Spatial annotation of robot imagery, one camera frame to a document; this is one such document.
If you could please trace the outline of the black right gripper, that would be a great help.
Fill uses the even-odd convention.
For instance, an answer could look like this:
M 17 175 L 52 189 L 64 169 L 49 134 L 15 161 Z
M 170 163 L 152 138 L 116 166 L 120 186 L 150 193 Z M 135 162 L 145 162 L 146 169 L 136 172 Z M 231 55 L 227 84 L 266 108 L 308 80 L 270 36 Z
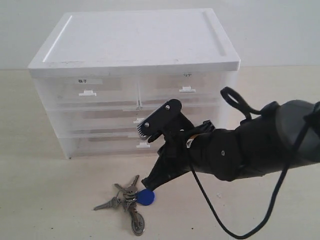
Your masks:
M 201 143 L 201 139 L 214 129 L 210 120 L 194 125 L 182 113 L 167 122 L 160 131 L 165 143 L 157 151 L 158 159 L 150 174 L 141 181 L 143 186 L 154 191 L 188 172 L 212 174 L 211 164 L 201 150 L 209 143 Z

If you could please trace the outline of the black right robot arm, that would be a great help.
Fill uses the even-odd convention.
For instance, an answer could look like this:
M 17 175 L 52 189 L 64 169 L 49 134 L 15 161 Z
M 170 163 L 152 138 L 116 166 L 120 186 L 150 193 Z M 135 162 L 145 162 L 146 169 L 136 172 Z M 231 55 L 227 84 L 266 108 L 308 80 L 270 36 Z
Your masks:
M 150 141 L 165 141 L 142 180 L 151 191 L 191 171 L 231 182 L 320 161 L 320 108 L 303 100 L 272 102 L 235 129 L 216 128 L 209 120 L 195 126 L 179 108 L 165 106 L 146 122 Z

